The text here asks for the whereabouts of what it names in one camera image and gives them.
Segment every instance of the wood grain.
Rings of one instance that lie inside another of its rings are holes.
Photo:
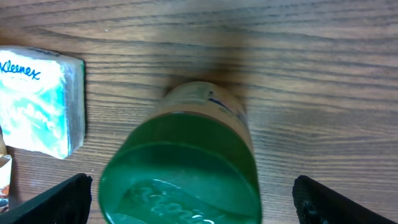
[[[103,223],[106,163],[165,92],[206,80],[248,111],[266,223],[298,223],[300,174],[398,222],[398,1],[8,0],[0,21],[0,44],[87,66],[85,146],[10,149],[21,200],[84,172]]]

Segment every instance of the black plastic part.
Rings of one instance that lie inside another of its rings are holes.
[[[303,175],[293,199],[300,224],[396,224]]]
[[[85,224],[91,205],[91,182],[77,174],[0,215],[1,224]]]

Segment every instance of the tissue pack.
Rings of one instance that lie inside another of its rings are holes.
[[[83,61],[33,47],[0,46],[0,126],[8,146],[59,159],[82,146]]]

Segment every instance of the plastic bottle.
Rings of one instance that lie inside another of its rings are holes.
[[[109,223],[261,223],[242,106],[207,82],[179,86],[105,168],[99,204]]]

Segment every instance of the bottle label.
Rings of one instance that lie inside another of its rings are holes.
[[[201,114],[223,123],[238,134],[254,153],[244,109],[227,90],[208,82],[178,86],[159,103],[149,119],[184,112]]]

